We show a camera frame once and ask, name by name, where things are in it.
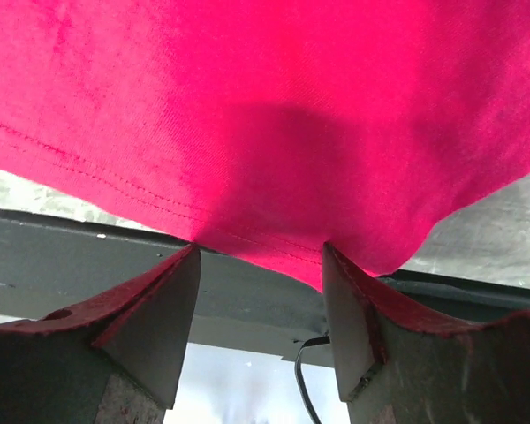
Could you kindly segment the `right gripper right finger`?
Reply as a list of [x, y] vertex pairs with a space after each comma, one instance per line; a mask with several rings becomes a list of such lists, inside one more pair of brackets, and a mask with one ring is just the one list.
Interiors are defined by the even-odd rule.
[[322, 288], [353, 423], [530, 423], [530, 310], [467, 322], [410, 299], [331, 246]]

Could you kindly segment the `bright pink t-shirt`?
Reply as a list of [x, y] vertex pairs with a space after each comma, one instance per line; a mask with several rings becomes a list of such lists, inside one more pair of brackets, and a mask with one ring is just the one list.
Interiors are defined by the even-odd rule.
[[0, 1], [0, 169], [320, 288], [530, 173], [530, 1]]

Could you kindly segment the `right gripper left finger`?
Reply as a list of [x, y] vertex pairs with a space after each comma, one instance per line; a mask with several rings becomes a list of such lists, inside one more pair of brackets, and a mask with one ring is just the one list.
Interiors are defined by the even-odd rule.
[[0, 423], [160, 423], [174, 406], [201, 277], [187, 246], [38, 320], [0, 324]]

